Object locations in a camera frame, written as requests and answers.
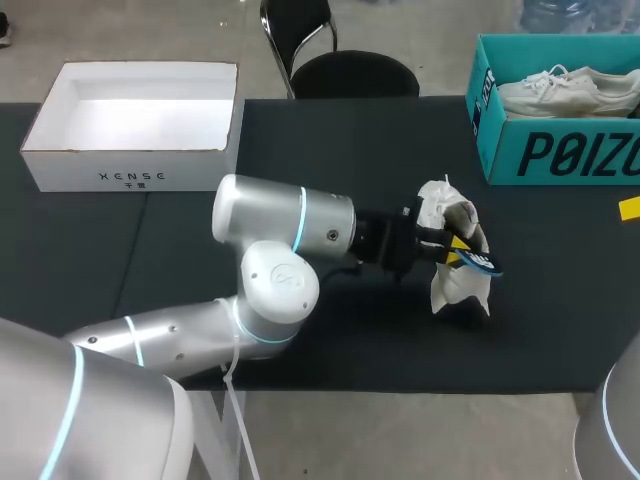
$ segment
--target white box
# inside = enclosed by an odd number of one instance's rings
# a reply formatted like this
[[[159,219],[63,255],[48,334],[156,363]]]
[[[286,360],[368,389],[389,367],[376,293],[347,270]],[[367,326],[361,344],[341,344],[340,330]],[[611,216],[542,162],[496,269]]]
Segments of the white box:
[[[67,63],[22,145],[43,192],[216,190],[244,102],[229,63]]]

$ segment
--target water bottle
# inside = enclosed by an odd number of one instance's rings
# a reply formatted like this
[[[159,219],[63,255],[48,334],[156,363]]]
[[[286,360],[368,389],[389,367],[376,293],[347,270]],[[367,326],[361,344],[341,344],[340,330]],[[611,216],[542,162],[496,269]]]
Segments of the water bottle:
[[[520,0],[516,30],[523,33],[587,33],[592,2],[607,0]]]
[[[640,1],[633,0],[622,33],[640,33]]]
[[[593,22],[589,33],[620,33],[634,8],[635,0],[591,0]]]

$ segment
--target open cardboard box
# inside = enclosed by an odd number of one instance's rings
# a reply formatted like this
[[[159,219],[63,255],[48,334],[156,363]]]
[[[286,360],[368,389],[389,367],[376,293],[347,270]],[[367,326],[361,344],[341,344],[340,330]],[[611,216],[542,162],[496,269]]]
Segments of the open cardboard box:
[[[640,35],[480,35],[467,110],[491,185],[639,185],[640,119],[507,118],[497,86],[564,65],[625,75]]]
[[[67,63],[22,146],[41,191],[216,190],[235,171],[237,66]]]

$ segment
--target concrete floor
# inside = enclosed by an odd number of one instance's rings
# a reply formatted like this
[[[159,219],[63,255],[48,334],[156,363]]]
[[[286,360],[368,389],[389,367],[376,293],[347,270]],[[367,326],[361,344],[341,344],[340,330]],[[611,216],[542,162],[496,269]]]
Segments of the concrete floor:
[[[0,51],[0,102],[42,101],[72,60],[236,61],[241,95],[285,96],[258,0],[3,1],[16,35]],[[512,0],[331,5],[340,48],[399,59],[423,95],[464,93],[475,36],[513,23]],[[300,63],[328,46],[323,32]],[[257,392],[246,416],[265,480],[574,478],[570,395]]]

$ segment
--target yellow object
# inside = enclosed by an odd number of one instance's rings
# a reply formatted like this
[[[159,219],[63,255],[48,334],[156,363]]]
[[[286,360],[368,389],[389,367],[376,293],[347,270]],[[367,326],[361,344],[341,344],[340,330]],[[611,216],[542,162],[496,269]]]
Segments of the yellow object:
[[[469,250],[469,246],[455,235],[453,236],[453,241],[451,242],[451,248],[461,248],[463,250]],[[453,263],[456,260],[460,260],[460,256],[456,253],[449,252],[446,263]]]
[[[620,218],[623,222],[640,217],[640,197],[623,200],[618,205],[620,207]]]

